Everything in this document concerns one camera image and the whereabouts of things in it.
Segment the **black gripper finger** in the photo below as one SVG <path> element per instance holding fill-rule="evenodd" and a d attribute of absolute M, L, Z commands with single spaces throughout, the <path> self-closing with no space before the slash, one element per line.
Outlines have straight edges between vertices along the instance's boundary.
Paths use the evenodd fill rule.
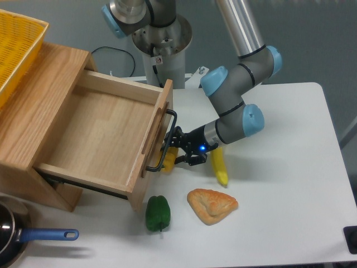
<path fill-rule="evenodd" d="M 176 126 L 173 130 L 171 138 L 169 138 L 169 132 L 166 133 L 163 144 L 161 146 L 161 150 L 165 148 L 166 144 L 169 144 L 169 147 L 181 148 L 182 142 L 184 139 L 184 132 L 180 126 Z"/>
<path fill-rule="evenodd" d="M 179 163 L 187 163 L 190 166 L 195 166 L 195 165 L 200 165 L 206 163 L 207 160 L 207 154 L 200 154 L 200 155 L 189 155 L 185 154 L 182 156 L 179 156 L 175 159 L 174 164 L 177 165 Z"/>

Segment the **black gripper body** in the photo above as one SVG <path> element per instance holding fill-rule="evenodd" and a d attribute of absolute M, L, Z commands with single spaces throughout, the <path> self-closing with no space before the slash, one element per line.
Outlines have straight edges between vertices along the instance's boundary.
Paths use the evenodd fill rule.
<path fill-rule="evenodd" d="M 218 148 L 218 143 L 210 144 L 204 132 L 205 126 L 194 129 L 191 132 L 184 133 L 181 148 L 189 155 L 203 155 Z"/>

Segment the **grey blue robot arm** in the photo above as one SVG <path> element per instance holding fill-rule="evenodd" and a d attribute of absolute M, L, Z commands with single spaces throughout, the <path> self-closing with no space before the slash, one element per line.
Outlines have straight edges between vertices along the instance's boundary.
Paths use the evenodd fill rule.
<path fill-rule="evenodd" d="M 282 57 L 267 46 L 258 31 L 247 1 L 217 1 L 237 52 L 239 63 L 220 66 L 205 74 L 200 84 L 218 119 L 189 133 L 172 125 L 162 152 L 181 148 L 175 163 L 202 164 L 208 152 L 256 134 L 264 127 L 261 110 L 245 104 L 243 94 L 282 67 Z M 142 53 L 147 83 L 162 87 L 171 79 L 175 88 L 185 84 L 185 50 L 192 40 L 188 21 L 176 11 L 175 1 L 110 1 L 102 14 L 118 38 L 130 36 Z"/>

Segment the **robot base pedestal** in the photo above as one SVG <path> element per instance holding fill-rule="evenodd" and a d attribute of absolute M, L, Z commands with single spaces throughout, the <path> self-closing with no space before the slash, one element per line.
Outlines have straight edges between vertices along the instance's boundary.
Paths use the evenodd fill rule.
<path fill-rule="evenodd" d="M 186 83 L 186 50 L 192 41 L 192 28 L 181 15 L 167 27 L 145 26 L 132 34 L 135 47 L 143 59 L 147 84 L 163 87 L 173 81 L 173 89 Z"/>

